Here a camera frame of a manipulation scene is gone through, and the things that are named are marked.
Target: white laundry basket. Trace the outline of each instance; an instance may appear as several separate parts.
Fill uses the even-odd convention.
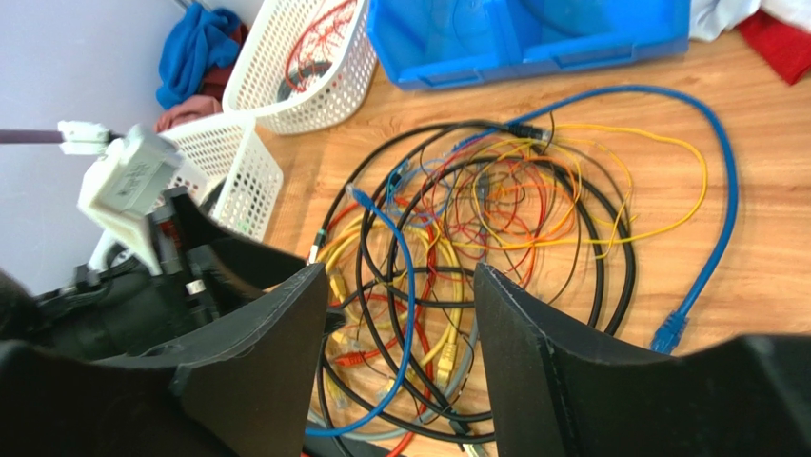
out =
[[[170,186],[188,187],[199,205],[223,183],[211,218],[261,243],[284,179],[256,134],[256,120],[243,114],[218,114],[162,135],[187,159]]]
[[[287,55],[325,0],[265,0],[228,80],[225,112],[247,111],[279,134],[324,129],[361,106],[377,58],[366,37],[369,0],[357,0],[344,40],[329,56],[329,70],[304,93],[277,102]]]

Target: blue wire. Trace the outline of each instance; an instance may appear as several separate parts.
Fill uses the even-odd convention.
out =
[[[589,90],[572,97],[564,98],[557,103],[553,103],[552,105],[541,109],[536,109],[521,117],[512,119],[511,121],[507,122],[507,124],[521,124],[523,122],[543,116],[544,114],[548,114],[550,111],[555,109],[560,109],[589,98],[607,95],[610,93],[623,92],[654,93],[665,97],[675,98],[700,111],[704,117],[706,117],[707,121],[709,121],[710,125],[715,131],[715,134],[718,136],[718,141],[721,144],[721,150],[723,153],[723,162],[726,167],[726,179],[729,186],[729,191],[727,194],[726,216],[724,217],[721,236],[719,237],[715,248],[713,248],[712,253],[710,253],[706,264],[704,264],[704,267],[699,273],[699,276],[696,278],[695,283],[693,283],[693,286],[684,296],[682,304],[679,305],[679,308],[668,317],[668,321],[665,321],[663,327],[660,328],[660,330],[664,329],[666,331],[663,335],[660,335],[660,332],[657,331],[657,335],[654,338],[652,347],[655,350],[670,353],[670,351],[673,350],[681,339],[682,331],[686,325],[687,313],[689,313],[690,309],[693,308],[693,305],[695,305],[696,300],[698,300],[699,295],[707,285],[707,282],[709,281],[713,272],[715,272],[715,269],[718,267],[718,263],[721,261],[723,256],[723,252],[726,250],[726,246],[729,244],[729,239],[732,237],[732,231],[735,227],[735,220],[738,217],[738,200],[740,190],[738,186],[738,173],[735,166],[735,155],[732,152],[732,145],[729,142],[729,137],[726,135],[726,131],[723,129],[723,125],[721,124],[721,120],[718,118],[718,115],[716,115],[716,113],[704,102],[686,93],[672,89],[660,88],[657,86],[628,85]],[[468,137],[462,143],[457,145],[455,149],[459,149],[472,141],[483,138],[494,132],[495,130],[491,129]],[[663,342],[661,341],[662,338],[669,338],[669,341]]]
[[[391,232],[397,239],[397,243],[400,244],[401,252],[403,253],[403,257],[405,258],[405,270],[408,280],[408,317],[405,325],[405,340],[403,341],[403,358],[400,361],[400,369],[397,371],[397,377],[394,378],[394,385],[391,387],[391,390],[388,391],[386,397],[384,397],[383,400],[381,400],[380,404],[378,404],[378,406],[373,408],[366,416],[348,426],[340,428],[331,428],[326,430],[321,430],[317,428],[305,429],[305,434],[307,436],[321,438],[335,438],[345,433],[350,433],[350,431],[355,431],[358,428],[368,424],[372,419],[377,417],[381,412],[383,412],[384,409],[386,409],[386,407],[394,399],[394,396],[397,395],[397,391],[400,390],[400,387],[403,385],[403,380],[406,377],[406,371],[408,369],[408,359],[411,357],[411,346],[414,337],[414,321],[416,316],[415,296],[417,293],[417,286],[414,273],[414,262],[411,260],[411,252],[408,250],[408,243],[406,242],[406,238],[399,230],[397,230],[397,226],[394,224],[394,221],[392,221],[382,210],[377,208],[377,206],[374,204],[374,202],[372,202],[371,198],[369,198],[368,195],[363,193],[361,190],[354,188],[352,185],[349,185],[347,187],[349,188],[347,189],[347,193],[352,195],[352,197],[362,207],[374,212],[375,215],[379,217],[380,220],[383,221],[384,224],[386,224],[391,229]]]
[[[403,162],[399,166],[397,166],[397,168],[394,169],[388,175],[388,178],[386,179],[386,190],[387,190],[387,192],[386,192],[386,209],[388,210],[389,214],[393,214],[395,217],[402,217],[403,216],[403,212],[400,210],[400,208],[394,202],[394,196],[397,194],[397,191],[402,186],[407,185],[409,182],[411,182],[411,180],[414,178],[414,176],[416,176],[418,173],[420,173],[420,172],[427,173],[428,170],[425,169],[426,165],[430,165],[432,163],[444,163],[444,162],[445,162],[445,160],[443,160],[443,159],[431,159],[431,160],[425,162],[423,164],[423,166],[420,167],[419,169],[413,169],[412,171],[409,171],[406,174],[401,174],[400,181],[396,185],[392,186],[391,185],[391,179],[394,177],[395,174],[398,174],[398,173],[401,172],[401,170],[405,167],[407,162]],[[443,187],[445,187],[448,190],[451,190],[452,186],[445,182],[446,179],[448,179],[448,178],[446,177],[446,178],[440,180],[440,182],[438,184],[442,185]],[[440,210],[436,212],[437,217],[442,216],[443,213],[445,213],[445,211],[447,210],[447,207],[448,207],[448,202],[449,202],[449,199],[445,199],[445,202],[443,203]],[[429,226],[433,222],[431,220],[433,215],[434,214],[428,214],[428,213],[422,213],[422,212],[415,213],[415,214],[413,214],[411,216],[412,220],[413,219],[425,219],[425,221],[423,221],[423,222],[409,222],[408,224],[410,226],[413,226],[413,227],[418,227],[420,229],[424,229],[425,227]]]

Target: blue storage box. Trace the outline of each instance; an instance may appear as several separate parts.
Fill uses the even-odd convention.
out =
[[[371,0],[400,89],[446,89],[685,52],[690,0]]]

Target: blue towel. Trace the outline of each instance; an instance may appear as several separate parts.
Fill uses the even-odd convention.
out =
[[[155,97],[164,109],[194,95],[211,67],[234,63],[239,45],[229,37],[239,26],[239,17],[229,10],[207,11],[196,2],[188,7],[169,34],[158,67],[164,85]]]

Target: white cloth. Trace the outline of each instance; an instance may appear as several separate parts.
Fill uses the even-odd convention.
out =
[[[761,8],[784,23],[811,33],[811,1],[762,0]]]
[[[713,41],[760,8],[786,24],[811,33],[809,0],[692,0],[690,38]]]

